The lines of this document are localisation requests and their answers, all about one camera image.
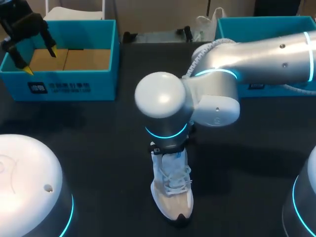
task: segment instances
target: glowing blue light ring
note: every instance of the glowing blue light ring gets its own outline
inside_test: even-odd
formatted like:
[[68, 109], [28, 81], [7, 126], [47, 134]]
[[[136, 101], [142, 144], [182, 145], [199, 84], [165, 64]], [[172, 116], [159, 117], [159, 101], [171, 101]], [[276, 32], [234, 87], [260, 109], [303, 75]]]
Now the glowing blue light ring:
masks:
[[202, 71], [202, 72], [196, 74], [195, 76], [197, 77], [197, 76], [201, 76], [201, 75], [203, 75], [203, 74], [205, 74], [205, 73], [212, 73], [212, 72], [224, 72], [224, 73], [229, 73], [229, 74], [233, 75], [233, 76], [238, 80], [238, 78], [237, 78], [237, 76], [236, 76], [235, 73], [233, 73], [233, 72], [231, 72], [231, 71], [229, 71], [229, 70], [226, 70], [226, 69], [207, 69], [207, 70], [204, 70], [204, 71]]
[[169, 139], [169, 138], [173, 138], [173, 137], [178, 136], [181, 132], [184, 131], [184, 129], [186, 129], [187, 125], [188, 125], [188, 124], [186, 123], [186, 125], [184, 125], [184, 127], [181, 129], [180, 132], [178, 132], [177, 134], [174, 134], [174, 135], [172, 135], [172, 136], [169, 136], [169, 137], [160, 137], [160, 136], [157, 136], [157, 135], [153, 134], [152, 132], [150, 132], [146, 127], [145, 127], [145, 129], [146, 129], [146, 131], [147, 131], [150, 135], [152, 135], [152, 136], [154, 136], [154, 137], [156, 137], [156, 138]]
[[294, 182], [293, 191], [292, 191], [292, 198], [293, 198], [294, 209], [295, 209], [295, 211], [296, 211], [296, 214], [297, 214], [297, 216], [298, 216], [298, 219], [300, 219], [300, 221], [302, 222], [302, 224], [303, 224], [303, 226], [305, 227], [305, 229], [306, 229], [313, 237], [316, 237], [316, 235], [311, 231], [311, 229], [308, 228], [308, 226], [305, 224], [305, 222], [303, 221], [301, 215], [299, 214], [299, 212], [298, 212], [298, 210], [297, 210], [297, 208], [296, 208], [296, 204], [295, 204], [295, 200], [294, 200], [294, 189], [295, 189], [296, 180], [295, 180], [295, 182]]
[[67, 229], [68, 229], [68, 227], [69, 227], [69, 225], [71, 223], [71, 219], [73, 218], [73, 214], [74, 214], [74, 197], [73, 197], [73, 195], [71, 195], [71, 198], [72, 198], [72, 201], [73, 201], [73, 205], [71, 207], [70, 217], [69, 217], [68, 223], [67, 223], [64, 231], [61, 233], [61, 235], [59, 237], [63, 237], [64, 236], [64, 234], [66, 233], [66, 231], [67, 231]]
[[310, 78], [309, 82], [313, 80], [314, 77], [314, 56], [313, 56], [313, 50], [312, 50], [312, 41], [307, 32], [304, 32], [304, 35], [306, 37], [307, 45], [309, 48], [309, 54], [310, 54]]

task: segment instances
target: logo on bin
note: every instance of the logo on bin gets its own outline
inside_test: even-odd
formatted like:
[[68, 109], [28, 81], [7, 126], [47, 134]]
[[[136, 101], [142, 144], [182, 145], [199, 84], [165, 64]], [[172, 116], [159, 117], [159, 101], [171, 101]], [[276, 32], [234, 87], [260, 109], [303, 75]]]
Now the logo on bin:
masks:
[[28, 86], [32, 94], [47, 94], [47, 90], [43, 82], [28, 82]]

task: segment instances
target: blue box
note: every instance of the blue box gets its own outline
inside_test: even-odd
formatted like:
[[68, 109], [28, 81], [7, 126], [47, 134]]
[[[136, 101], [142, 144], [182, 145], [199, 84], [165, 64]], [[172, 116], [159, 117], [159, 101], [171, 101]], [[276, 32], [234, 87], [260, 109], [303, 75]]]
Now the blue box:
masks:
[[[235, 42], [251, 42], [314, 30], [316, 24], [309, 16], [229, 17], [218, 20], [215, 39], [229, 38]], [[296, 83], [291, 86], [316, 90], [316, 81]], [[249, 85], [238, 85], [239, 95], [241, 97], [304, 96], [279, 85], [265, 85], [263, 89], [255, 90], [248, 88]]]
[[[116, 97], [119, 38], [115, 20], [48, 21], [49, 31], [61, 49], [110, 49], [108, 70], [34, 72], [14, 66], [6, 54], [0, 67], [2, 80], [16, 101], [102, 101]], [[45, 48], [40, 36], [18, 43], [27, 63], [35, 49]]]

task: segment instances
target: black table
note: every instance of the black table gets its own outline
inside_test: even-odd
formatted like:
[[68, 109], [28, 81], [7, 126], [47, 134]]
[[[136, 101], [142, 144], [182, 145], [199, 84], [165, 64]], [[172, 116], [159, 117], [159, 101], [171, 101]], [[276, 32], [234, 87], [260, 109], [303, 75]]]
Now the black table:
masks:
[[115, 102], [16, 103], [0, 85], [0, 132], [55, 152], [81, 237], [282, 236], [283, 201], [316, 145], [315, 97], [242, 99], [235, 124], [197, 127], [197, 145], [188, 148], [195, 201], [188, 227], [169, 226], [152, 200], [150, 138], [134, 89], [152, 72], [185, 74], [196, 47], [124, 45]]

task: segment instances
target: shoe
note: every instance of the shoe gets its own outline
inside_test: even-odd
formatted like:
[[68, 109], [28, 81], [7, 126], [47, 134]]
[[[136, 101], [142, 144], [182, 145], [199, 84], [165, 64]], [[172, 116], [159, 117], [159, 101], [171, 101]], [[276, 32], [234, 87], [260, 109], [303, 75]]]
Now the shoe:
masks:
[[154, 180], [151, 191], [157, 207], [176, 224], [188, 221], [193, 210], [193, 194], [186, 149], [165, 155], [152, 153], [152, 160]]

